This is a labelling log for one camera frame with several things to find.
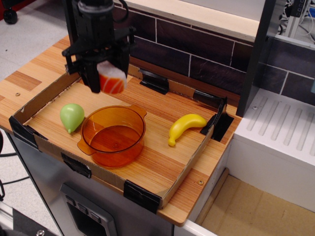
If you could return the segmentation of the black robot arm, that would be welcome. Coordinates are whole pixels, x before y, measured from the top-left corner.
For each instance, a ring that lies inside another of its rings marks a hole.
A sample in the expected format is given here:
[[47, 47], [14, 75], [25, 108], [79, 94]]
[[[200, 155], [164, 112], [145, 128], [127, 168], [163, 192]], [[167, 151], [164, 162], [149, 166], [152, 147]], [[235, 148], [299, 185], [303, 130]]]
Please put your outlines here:
[[64, 11], [70, 46], [62, 52], [68, 74], [79, 73], [94, 93], [116, 94], [126, 88], [134, 27], [115, 29], [128, 18], [113, 16], [111, 0], [66, 0]]

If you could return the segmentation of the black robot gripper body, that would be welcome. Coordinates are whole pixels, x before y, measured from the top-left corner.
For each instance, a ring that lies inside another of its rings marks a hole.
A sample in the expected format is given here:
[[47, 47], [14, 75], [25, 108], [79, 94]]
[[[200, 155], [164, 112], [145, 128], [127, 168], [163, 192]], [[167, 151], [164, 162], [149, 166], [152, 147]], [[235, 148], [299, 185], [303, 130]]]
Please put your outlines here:
[[110, 62], [114, 48], [128, 46], [130, 52], [135, 47], [136, 28], [114, 28], [115, 23], [120, 24], [128, 18], [128, 12], [116, 20], [112, 7], [75, 7], [74, 15], [78, 40], [71, 47], [71, 52], [68, 51], [70, 46], [62, 52], [67, 73], [80, 73], [81, 58], [97, 64]]

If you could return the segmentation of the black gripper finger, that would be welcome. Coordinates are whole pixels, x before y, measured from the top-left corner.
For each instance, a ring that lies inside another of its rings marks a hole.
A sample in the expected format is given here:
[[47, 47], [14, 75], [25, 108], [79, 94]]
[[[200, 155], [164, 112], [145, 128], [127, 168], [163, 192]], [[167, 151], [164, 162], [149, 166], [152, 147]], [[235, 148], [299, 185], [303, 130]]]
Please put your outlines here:
[[80, 75], [84, 85], [88, 86], [93, 93], [100, 93], [99, 73], [97, 63], [93, 60], [80, 59]]
[[110, 62], [118, 69], [122, 70], [125, 75], [128, 74], [129, 67], [129, 47], [119, 46], [114, 48]]

